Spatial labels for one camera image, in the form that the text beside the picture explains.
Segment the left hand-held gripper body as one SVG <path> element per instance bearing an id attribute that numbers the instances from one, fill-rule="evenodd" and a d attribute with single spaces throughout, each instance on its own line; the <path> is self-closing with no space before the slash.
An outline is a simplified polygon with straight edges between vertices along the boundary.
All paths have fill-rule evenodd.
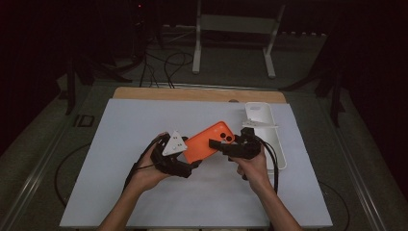
<path id="1" fill-rule="evenodd" d="M 178 156 L 187 149 L 177 131 L 171 135 L 163 134 L 159 136 L 151 160 L 155 168 L 162 173 L 188 178 L 191 175 L 191 165 L 178 160 Z"/>

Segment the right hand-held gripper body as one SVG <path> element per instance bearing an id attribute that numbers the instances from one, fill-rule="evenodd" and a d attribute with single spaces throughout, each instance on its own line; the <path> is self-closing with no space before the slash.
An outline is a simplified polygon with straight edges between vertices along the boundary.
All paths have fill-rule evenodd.
<path id="1" fill-rule="evenodd" d="M 271 144 L 255 134 L 256 129 L 275 128 L 271 123 L 248 119 L 242 123 L 241 134 L 236 136 L 235 142 L 224 145 L 224 154 L 234 158 L 253 159 L 261 152 L 261 147 L 267 150 L 273 162 L 277 161 L 276 153 Z"/>

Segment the orange phone case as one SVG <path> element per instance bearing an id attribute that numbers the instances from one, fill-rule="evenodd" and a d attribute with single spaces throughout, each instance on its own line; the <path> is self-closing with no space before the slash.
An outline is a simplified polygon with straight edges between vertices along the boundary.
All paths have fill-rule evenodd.
<path id="1" fill-rule="evenodd" d="M 185 141 L 184 156 L 189 164 L 202 161 L 217 152 L 209 145 L 209 140 L 231 143 L 235 135 L 224 121 L 219 121 Z"/>

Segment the white plastic tray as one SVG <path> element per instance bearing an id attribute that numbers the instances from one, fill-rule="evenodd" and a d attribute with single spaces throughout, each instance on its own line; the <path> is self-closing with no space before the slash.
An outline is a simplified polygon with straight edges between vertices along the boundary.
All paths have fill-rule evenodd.
<path id="1" fill-rule="evenodd" d="M 286 158 L 278 136 L 278 125 L 274 121 L 270 105 L 265 102 L 248 102 L 245 104 L 245 112 L 247 120 L 242 126 L 253 128 L 257 137 L 270 144 L 278 169 L 284 169 L 287 165 Z"/>

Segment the person's right hand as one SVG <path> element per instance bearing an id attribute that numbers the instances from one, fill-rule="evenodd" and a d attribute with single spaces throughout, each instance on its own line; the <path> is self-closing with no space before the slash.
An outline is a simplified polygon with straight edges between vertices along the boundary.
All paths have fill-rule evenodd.
<path id="1" fill-rule="evenodd" d="M 268 178 L 267 159 L 263 146 L 261 146 L 260 153 L 254 158 L 250 160 L 233 158 L 233 161 L 238 164 L 237 173 L 246 177 L 250 188 L 257 195 L 273 191 L 273 186 Z"/>

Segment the person's left hand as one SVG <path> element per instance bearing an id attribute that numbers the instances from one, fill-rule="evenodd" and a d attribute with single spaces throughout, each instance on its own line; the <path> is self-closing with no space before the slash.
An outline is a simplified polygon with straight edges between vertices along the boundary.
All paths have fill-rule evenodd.
<path id="1" fill-rule="evenodd" d="M 151 160 L 151 154 L 163 135 L 164 134 L 160 134 L 155 138 L 140 155 L 140 158 L 137 160 L 136 170 L 132 173 L 132 177 L 130 178 L 127 187 L 139 187 L 142 192 L 145 192 L 153 189 L 162 180 L 168 177 L 168 174 L 157 170 L 155 164 Z"/>

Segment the pale grey table board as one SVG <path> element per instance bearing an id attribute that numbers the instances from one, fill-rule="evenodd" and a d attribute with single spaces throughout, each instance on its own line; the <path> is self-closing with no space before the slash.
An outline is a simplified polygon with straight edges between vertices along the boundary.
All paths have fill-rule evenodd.
<path id="1" fill-rule="evenodd" d="M 270 108 L 287 163 L 277 178 L 278 194 L 301 226 L 327 227 L 332 219 L 292 108 L 288 104 Z M 158 134 L 178 131 L 191 137 L 218 121 L 238 133 L 245 118 L 243 103 L 110 100 L 61 225 L 98 226 L 121 195 L 133 163 Z M 135 228 L 263 228 L 268 218 L 235 164 L 217 153 L 189 178 L 169 177 L 146 192 L 128 224 Z"/>

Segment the white metal stand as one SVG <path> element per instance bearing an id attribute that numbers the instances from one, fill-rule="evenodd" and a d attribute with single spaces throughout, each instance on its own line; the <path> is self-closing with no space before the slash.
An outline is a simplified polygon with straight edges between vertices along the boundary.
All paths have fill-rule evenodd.
<path id="1" fill-rule="evenodd" d="M 197 0 L 196 6 L 195 47 L 192 61 L 192 72 L 194 74 L 200 72 L 201 32 L 219 31 L 269 35 L 268 45 L 263 48 L 263 56 L 268 78 L 273 79 L 276 77 L 271 51 L 277 38 L 283 13 L 286 9 L 285 5 L 280 6 L 277 16 L 274 18 L 203 14 L 201 12 L 202 0 Z"/>

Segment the black tripod stand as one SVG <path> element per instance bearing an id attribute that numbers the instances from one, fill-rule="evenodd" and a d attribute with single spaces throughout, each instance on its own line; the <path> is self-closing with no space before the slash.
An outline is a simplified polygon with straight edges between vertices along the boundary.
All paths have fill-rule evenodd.
<path id="1" fill-rule="evenodd" d="M 69 52 L 67 53 L 66 60 L 66 91 L 64 92 L 67 98 L 67 109 L 66 114 L 70 115 L 76 105 L 76 87 L 75 87 L 75 77 L 78 76 L 80 79 L 84 80 L 86 83 L 92 83 L 92 71 L 96 70 L 102 72 L 108 78 L 113 79 L 120 83 L 130 83 L 130 79 L 126 79 L 121 76 L 122 72 L 130 71 L 135 68 L 138 64 L 131 63 L 122 67 L 108 68 L 103 64 L 98 63 L 91 57 L 79 53 L 79 52 Z"/>
<path id="2" fill-rule="evenodd" d="M 319 79 L 319 83 L 315 88 L 315 95 L 316 97 L 325 97 L 331 94 L 329 115 L 334 125 L 339 127 L 343 60 L 341 39 L 334 34 L 328 35 L 307 76 L 293 84 L 280 88 L 280 90 L 296 90 Z"/>

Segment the white power strip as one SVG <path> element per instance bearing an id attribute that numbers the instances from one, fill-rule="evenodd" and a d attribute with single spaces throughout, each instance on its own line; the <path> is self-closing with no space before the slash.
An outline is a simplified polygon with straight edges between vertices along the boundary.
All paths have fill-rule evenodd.
<path id="1" fill-rule="evenodd" d="M 165 24 L 163 28 L 166 28 L 168 30 L 195 30 L 195 26 L 191 25 L 168 25 Z"/>
<path id="2" fill-rule="evenodd" d="M 325 33 L 287 32 L 287 31 L 279 32 L 278 35 L 293 36 L 293 37 L 297 37 L 297 38 L 300 38 L 300 37 L 316 37 L 316 38 L 320 38 L 320 37 L 326 37 L 327 36 Z"/>

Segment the dark equipment rack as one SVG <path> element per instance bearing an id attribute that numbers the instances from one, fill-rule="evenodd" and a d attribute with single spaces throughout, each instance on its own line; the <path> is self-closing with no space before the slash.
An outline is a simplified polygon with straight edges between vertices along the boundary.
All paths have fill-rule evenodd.
<path id="1" fill-rule="evenodd" d="M 156 40 L 163 46 L 161 0 L 126 0 L 132 24 L 132 62 L 140 64 L 148 44 Z"/>

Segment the metal floor rail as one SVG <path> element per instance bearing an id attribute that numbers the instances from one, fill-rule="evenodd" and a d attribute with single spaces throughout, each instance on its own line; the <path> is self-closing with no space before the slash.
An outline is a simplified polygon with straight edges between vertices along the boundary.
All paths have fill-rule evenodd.
<path id="1" fill-rule="evenodd" d="M 0 231 L 60 231 L 51 166 L 63 134 L 27 130 L 0 158 Z"/>
<path id="2" fill-rule="evenodd" d="M 383 219 L 380 216 L 377 207 L 372 199 L 370 191 L 352 157 L 351 150 L 345 142 L 342 131 L 339 128 L 335 128 L 333 133 L 340 146 L 340 149 L 342 150 L 346 170 L 357 193 L 359 201 L 369 220 L 372 231 L 387 231 Z"/>

